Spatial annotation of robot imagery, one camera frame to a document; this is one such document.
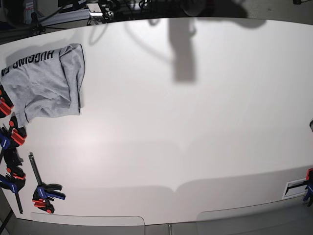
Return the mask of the grey T-shirt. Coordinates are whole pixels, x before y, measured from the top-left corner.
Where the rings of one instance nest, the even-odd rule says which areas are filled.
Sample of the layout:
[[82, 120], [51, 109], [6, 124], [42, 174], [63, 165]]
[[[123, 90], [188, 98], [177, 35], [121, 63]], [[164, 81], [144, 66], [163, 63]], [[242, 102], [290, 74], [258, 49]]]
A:
[[0, 83], [23, 127], [38, 117], [79, 115], [84, 74], [82, 45], [69, 44], [19, 59], [2, 69]]

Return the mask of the red black clamp middle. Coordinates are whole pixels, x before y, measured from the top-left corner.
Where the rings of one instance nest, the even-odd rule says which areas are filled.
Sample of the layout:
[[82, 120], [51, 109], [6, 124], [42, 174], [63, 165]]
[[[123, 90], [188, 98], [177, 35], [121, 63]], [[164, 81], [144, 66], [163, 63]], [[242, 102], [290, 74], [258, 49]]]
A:
[[18, 146], [24, 144], [27, 137], [26, 129], [24, 127], [18, 126], [18, 121], [16, 116], [12, 116], [9, 121], [9, 137], [16, 143]]

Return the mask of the red black clamp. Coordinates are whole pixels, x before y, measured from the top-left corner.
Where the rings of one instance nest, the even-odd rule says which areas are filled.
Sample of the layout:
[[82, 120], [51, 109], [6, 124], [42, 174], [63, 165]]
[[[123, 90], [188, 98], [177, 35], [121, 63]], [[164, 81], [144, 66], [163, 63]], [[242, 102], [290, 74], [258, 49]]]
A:
[[9, 137], [16, 143], [18, 146], [24, 144], [27, 137], [26, 129], [24, 127], [18, 126], [18, 121], [16, 116], [12, 116], [9, 121]]
[[10, 115], [14, 105], [8, 94], [4, 90], [3, 85], [0, 86], [0, 118]]

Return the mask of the blue black bar clamp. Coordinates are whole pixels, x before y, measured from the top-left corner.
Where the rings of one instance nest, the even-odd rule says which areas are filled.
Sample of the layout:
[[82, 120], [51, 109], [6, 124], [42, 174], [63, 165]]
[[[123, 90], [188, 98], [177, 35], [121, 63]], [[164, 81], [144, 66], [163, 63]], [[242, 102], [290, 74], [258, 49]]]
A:
[[37, 180], [37, 186], [33, 193], [32, 202], [34, 203], [34, 206], [36, 208], [48, 214], [53, 214], [55, 212], [55, 209], [51, 202], [53, 202], [54, 199], [65, 200], [66, 195], [61, 192], [61, 185], [45, 184], [41, 180], [33, 153], [30, 152], [28, 157]]

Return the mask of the red black clamp upper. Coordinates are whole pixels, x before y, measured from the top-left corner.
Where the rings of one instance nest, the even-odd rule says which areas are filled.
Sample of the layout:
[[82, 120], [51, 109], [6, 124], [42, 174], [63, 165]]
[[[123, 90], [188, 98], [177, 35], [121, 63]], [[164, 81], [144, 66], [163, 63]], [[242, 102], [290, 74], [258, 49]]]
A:
[[3, 85], [0, 86], [0, 118], [10, 115], [14, 105], [8, 94], [4, 90]]

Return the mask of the blue clamp lower left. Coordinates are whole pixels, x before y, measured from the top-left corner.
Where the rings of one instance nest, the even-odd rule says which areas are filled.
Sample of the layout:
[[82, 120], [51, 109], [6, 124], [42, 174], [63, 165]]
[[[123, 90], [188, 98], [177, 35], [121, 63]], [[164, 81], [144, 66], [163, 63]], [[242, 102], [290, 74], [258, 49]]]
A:
[[25, 185], [26, 174], [21, 169], [22, 161], [18, 156], [17, 149], [6, 149], [3, 157], [6, 163], [7, 174], [0, 176], [0, 187], [10, 190], [14, 194], [18, 194]]

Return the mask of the blue clamp at left edge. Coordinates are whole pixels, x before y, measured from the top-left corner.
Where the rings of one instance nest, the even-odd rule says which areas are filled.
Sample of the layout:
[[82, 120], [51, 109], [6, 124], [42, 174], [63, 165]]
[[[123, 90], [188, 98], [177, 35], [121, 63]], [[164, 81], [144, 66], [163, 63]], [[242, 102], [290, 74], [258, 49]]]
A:
[[[13, 140], [9, 137], [9, 129], [6, 129], [5, 127], [0, 129], [0, 147], [1, 147], [1, 151], [0, 151], [0, 159], [4, 160], [4, 151], [8, 148], [16, 148], [19, 147], [16, 143], [13, 142]], [[17, 201], [17, 205], [18, 205], [18, 209], [19, 212], [22, 214], [23, 213], [23, 209], [22, 209], [22, 203], [19, 197], [19, 193], [18, 194], [14, 194], [16, 201]]]

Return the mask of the blue clamp at edge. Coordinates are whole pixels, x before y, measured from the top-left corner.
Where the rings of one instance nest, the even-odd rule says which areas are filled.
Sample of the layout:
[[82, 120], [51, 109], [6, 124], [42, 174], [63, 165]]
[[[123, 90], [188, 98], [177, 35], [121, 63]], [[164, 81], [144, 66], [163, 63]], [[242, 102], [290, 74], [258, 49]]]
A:
[[312, 168], [310, 168], [307, 172], [306, 181], [307, 181], [307, 186], [306, 186], [307, 193], [304, 196], [303, 201], [309, 201], [307, 206], [310, 207], [313, 204], [313, 169]]
[[[4, 160], [4, 151], [8, 148], [16, 148], [19, 147], [16, 143], [13, 142], [13, 140], [9, 137], [9, 129], [6, 129], [5, 127], [0, 129], [0, 147], [1, 147], [1, 151], [0, 151], [0, 159]], [[19, 212], [22, 214], [23, 213], [23, 209], [22, 209], [22, 203], [19, 197], [19, 193], [18, 194], [14, 194], [16, 201], [17, 201], [17, 205], [18, 205], [18, 209]]]

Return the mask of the blue clamp at right edge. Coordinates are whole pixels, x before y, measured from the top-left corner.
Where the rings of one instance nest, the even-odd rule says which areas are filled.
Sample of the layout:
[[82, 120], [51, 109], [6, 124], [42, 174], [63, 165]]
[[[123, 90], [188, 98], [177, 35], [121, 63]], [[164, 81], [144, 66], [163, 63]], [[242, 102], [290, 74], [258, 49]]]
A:
[[306, 181], [307, 181], [307, 186], [306, 186], [307, 193], [304, 196], [303, 201], [309, 201], [307, 206], [310, 207], [313, 204], [313, 169], [312, 168], [310, 168], [307, 172]]

